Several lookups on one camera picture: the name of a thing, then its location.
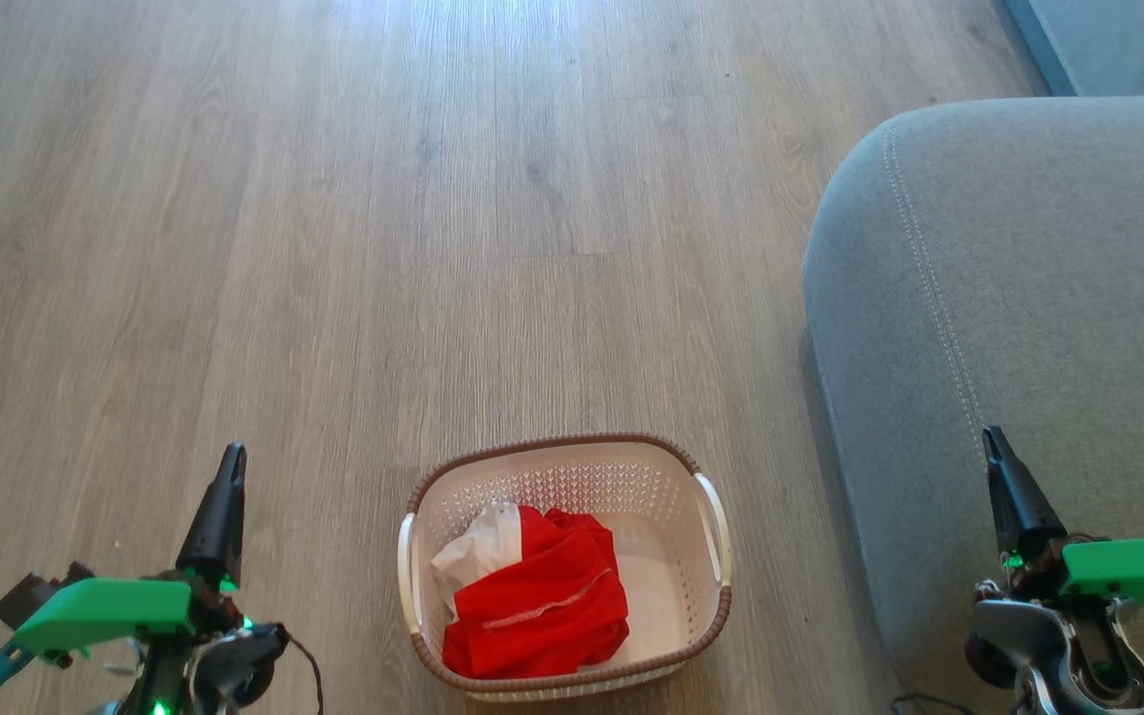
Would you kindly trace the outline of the white laundry basket brown rim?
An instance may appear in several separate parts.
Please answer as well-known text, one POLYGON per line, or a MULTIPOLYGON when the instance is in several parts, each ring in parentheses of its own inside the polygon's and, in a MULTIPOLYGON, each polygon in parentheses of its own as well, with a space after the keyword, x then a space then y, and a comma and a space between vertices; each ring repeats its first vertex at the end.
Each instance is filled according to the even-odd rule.
POLYGON ((664 678, 710 648, 730 615, 732 546, 717 490, 672 442, 646 432, 553 436, 428 471, 400 524, 395 581, 413 650, 442 683, 485 702, 549 702, 664 678), (432 555, 496 501, 590 514, 612 530, 630 636, 607 662, 537 680, 471 680, 442 662, 448 607, 432 555))

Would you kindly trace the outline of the red cloth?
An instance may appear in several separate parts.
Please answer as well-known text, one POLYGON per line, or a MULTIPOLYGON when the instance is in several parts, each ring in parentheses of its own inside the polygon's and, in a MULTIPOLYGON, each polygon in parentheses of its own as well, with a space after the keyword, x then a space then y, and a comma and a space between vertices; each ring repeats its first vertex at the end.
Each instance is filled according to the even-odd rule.
POLYGON ((432 556, 432 578, 440 601, 456 620, 456 594, 522 561, 521 505, 509 501, 490 503, 474 517, 458 538, 432 556))

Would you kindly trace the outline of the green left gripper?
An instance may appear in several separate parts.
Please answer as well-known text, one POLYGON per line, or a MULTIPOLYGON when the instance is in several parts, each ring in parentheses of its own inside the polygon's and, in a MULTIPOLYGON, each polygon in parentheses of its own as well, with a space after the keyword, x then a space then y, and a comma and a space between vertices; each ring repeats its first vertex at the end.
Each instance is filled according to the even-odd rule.
POLYGON ((227 445, 178 549, 182 571, 64 585, 14 629, 15 642, 55 656, 113 639, 196 645, 245 628, 245 614, 221 587, 241 581, 246 461, 245 445, 227 445))

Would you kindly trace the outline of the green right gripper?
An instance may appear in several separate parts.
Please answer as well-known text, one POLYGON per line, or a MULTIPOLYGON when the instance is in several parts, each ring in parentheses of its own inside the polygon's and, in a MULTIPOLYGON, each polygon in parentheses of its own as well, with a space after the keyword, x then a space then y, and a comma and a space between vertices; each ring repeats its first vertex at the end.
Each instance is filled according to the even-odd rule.
POLYGON ((1066 539, 1066 526, 1000 427, 982 430, 982 448, 1009 597, 1059 611, 1088 601, 1144 606, 1144 538, 1066 539))

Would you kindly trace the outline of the grey sofa seat section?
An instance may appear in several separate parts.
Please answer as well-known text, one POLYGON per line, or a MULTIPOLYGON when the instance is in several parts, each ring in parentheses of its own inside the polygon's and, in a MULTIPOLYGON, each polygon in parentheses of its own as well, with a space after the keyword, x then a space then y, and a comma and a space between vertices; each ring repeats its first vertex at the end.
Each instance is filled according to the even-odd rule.
POLYGON ((823 192, 802 289, 885 656, 909 692, 1004 715, 962 654, 1002 573, 982 429, 1072 532, 1144 537, 1144 96, 887 119, 823 192))
POLYGON ((1144 0, 1002 0, 1054 96, 1144 95, 1144 0))

